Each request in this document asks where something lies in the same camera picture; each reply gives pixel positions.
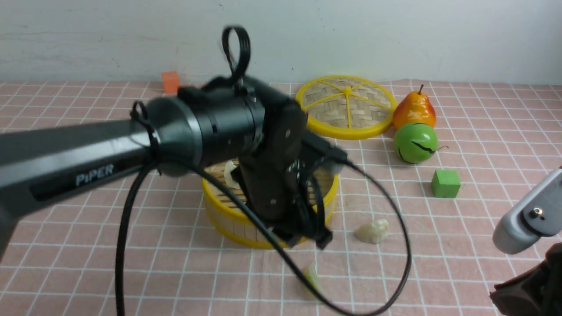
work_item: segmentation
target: black zip tie loop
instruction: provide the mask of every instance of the black zip tie loop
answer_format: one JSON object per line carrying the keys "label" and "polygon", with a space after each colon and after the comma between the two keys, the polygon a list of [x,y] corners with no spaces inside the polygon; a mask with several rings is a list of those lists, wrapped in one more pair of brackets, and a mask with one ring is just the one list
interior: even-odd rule
{"label": "black zip tie loop", "polygon": [[[160,153],[159,152],[160,144],[158,143],[158,140],[154,137],[154,133],[156,132],[156,130],[154,129],[154,127],[152,127],[152,124],[148,119],[148,112],[142,101],[135,101],[135,103],[133,104],[133,109],[130,112],[130,116],[131,119],[137,121],[142,126],[144,126],[144,128],[146,128],[146,131],[148,132],[148,140],[150,141],[150,152],[152,154],[152,158],[155,160],[158,159],[158,155]],[[156,170],[160,175],[162,175],[162,171],[160,171],[159,168],[157,168]]]}
{"label": "black zip tie loop", "polygon": [[[232,51],[230,50],[230,44],[228,42],[231,31],[235,31],[238,36],[238,43],[240,45],[240,56],[238,57],[238,62],[234,61]],[[229,84],[239,84],[241,83],[241,80],[246,73],[246,69],[248,69],[248,65],[250,64],[250,36],[241,26],[228,26],[223,31],[222,43],[224,55],[226,56],[230,72],[232,73],[231,77],[228,79]]]}

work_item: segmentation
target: orange block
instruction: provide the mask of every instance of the orange block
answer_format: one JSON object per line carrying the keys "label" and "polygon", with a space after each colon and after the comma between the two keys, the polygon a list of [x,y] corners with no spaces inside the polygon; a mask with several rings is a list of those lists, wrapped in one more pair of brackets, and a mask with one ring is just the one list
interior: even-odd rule
{"label": "orange block", "polygon": [[180,85],[178,73],[176,71],[162,73],[162,85],[164,85],[164,93],[177,93]]}

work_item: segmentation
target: green ball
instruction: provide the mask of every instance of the green ball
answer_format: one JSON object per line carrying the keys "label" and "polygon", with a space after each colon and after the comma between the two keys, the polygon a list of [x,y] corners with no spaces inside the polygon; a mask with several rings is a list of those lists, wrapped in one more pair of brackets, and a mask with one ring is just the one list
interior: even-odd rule
{"label": "green ball", "polygon": [[394,135],[394,149],[403,161],[417,164],[428,160],[437,151],[439,140],[435,130],[425,123],[408,123]]}

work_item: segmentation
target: woven bamboo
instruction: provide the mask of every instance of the woven bamboo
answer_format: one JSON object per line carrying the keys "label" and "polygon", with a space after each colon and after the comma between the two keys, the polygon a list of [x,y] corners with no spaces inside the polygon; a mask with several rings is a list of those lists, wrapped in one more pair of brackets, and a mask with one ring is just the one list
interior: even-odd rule
{"label": "woven bamboo", "polygon": [[390,127],[394,96],[381,85],[349,76],[330,76],[304,85],[297,101],[311,129],[341,139],[364,139]]}
{"label": "woven bamboo", "polygon": [[[207,168],[207,172],[226,185],[224,180],[225,163],[218,164]],[[331,175],[325,169],[318,169],[314,176],[320,185],[320,191],[324,197],[324,206],[326,212],[326,223],[330,223],[335,207],[335,196],[338,185],[338,175]],[[248,218],[235,206],[234,203],[224,195],[219,189],[207,182],[203,183],[203,195],[205,198],[205,210],[211,223],[226,238],[257,249],[272,249],[265,237],[256,229],[256,227],[248,220]],[[246,197],[241,189],[230,189],[238,198],[246,202]],[[309,187],[310,200],[316,210],[316,200],[312,188]]]}

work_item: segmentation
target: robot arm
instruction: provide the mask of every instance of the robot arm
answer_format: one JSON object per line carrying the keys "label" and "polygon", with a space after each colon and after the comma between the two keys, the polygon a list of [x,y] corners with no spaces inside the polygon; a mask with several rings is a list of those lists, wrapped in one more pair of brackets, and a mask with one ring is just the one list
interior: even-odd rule
{"label": "robot arm", "polygon": [[[501,219],[495,246],[513,255],[562,230],[562,167],[552,171]],[[495,286],[490,299],[503,315],[562,315],[562,242],[528,272]]]}
{"label": "robot arm", "polygon": [[496,227],[493,242],[501,252],[514,255],[541,237],[562,231],[562,166],[552,171],[517,203]]}
{"label": "robot arm", "polygon": [[[306,224],[316,223],[316,215],[295,203],[303,169],[292,167],[347,155],[306,129],[296,101],[259,80],[244,81],[243,91],[187,87],[151,100],[146,112],[158,152],[200,168],[238,158],[240,182],[260,219],[289,244],[308,237],[323,248],[332,234]],[[152,159],[146,127],[134,119],[4,134],[0,148],[0,259],[21,218],[136,173]],[[189,172],[176,164],[158,169],[170,177]]]}

